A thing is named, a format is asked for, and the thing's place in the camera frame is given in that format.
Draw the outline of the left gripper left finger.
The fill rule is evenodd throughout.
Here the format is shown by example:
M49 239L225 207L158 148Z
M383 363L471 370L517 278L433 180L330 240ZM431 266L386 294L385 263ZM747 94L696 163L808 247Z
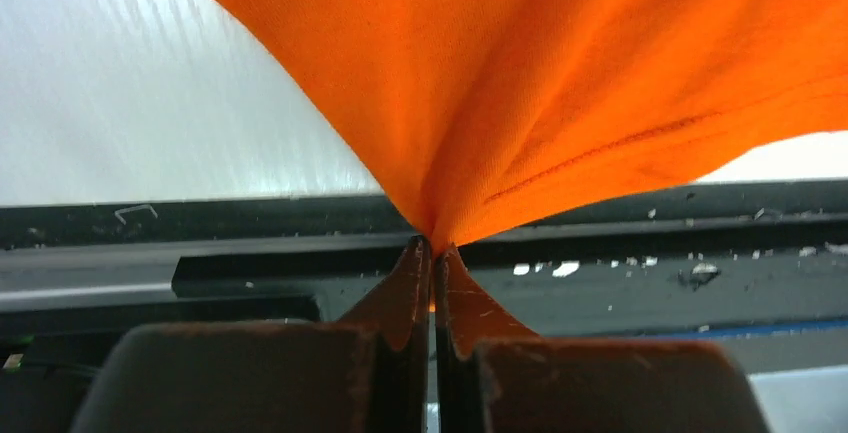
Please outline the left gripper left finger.
M391 272L339 319L373 344L366 432L426 430L431 260L427 239L412 237Z

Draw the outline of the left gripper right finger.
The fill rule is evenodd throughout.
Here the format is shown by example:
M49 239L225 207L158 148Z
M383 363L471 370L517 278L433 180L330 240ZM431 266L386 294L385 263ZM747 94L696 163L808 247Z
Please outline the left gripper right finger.
M433 267L433 298L442 432L487 432L491 385L486 346L535 339L528 328L477 283L458 248L448 247Z

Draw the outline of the orange t shirt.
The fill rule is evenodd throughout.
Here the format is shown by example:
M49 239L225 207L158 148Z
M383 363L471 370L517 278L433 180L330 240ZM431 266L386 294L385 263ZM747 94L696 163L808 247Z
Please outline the orange t shirt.
M847 126L847 0L215 0L437 251Z

